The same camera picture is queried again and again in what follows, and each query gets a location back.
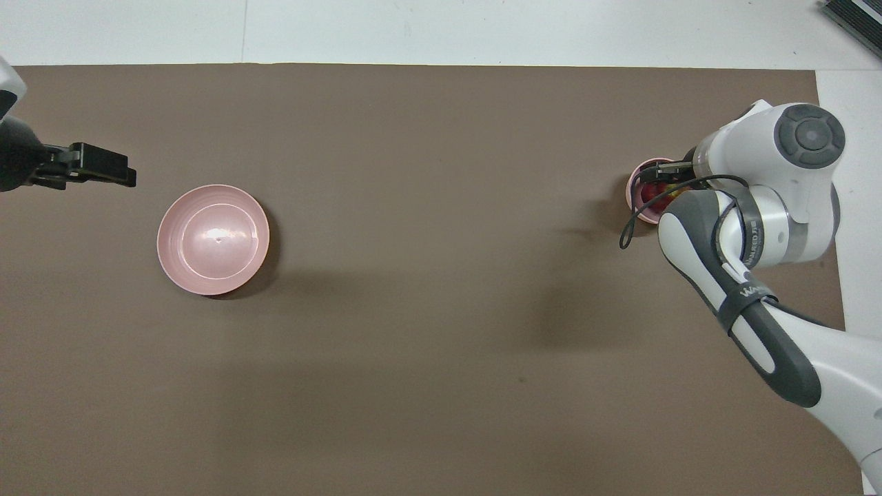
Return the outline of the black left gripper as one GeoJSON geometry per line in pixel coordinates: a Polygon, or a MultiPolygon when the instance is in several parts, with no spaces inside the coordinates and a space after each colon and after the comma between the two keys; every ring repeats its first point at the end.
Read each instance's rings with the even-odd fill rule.
{"type": "Polygon", "coordinates": [[[126,155],[87,143],[47,148],[24,121],[6,117],[1,125],[1,192],[30,179],[31,186],[50,189],[88,182],[136,187],[136,172],[130,172],[126,155]]]}

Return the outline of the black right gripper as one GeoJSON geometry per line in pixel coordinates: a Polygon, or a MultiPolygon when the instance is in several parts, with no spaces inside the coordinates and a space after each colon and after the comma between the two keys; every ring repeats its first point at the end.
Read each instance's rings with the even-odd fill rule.
{"type": "Polygon", "coordinates": [[[692,147],[684,155],[682,161],[658,161],[655,164],[655,172],[653,172],[653,180],[655,181],[690,181],[696,179],[696,169],[694,165],[695,153],[697,147],[692,147]]]}

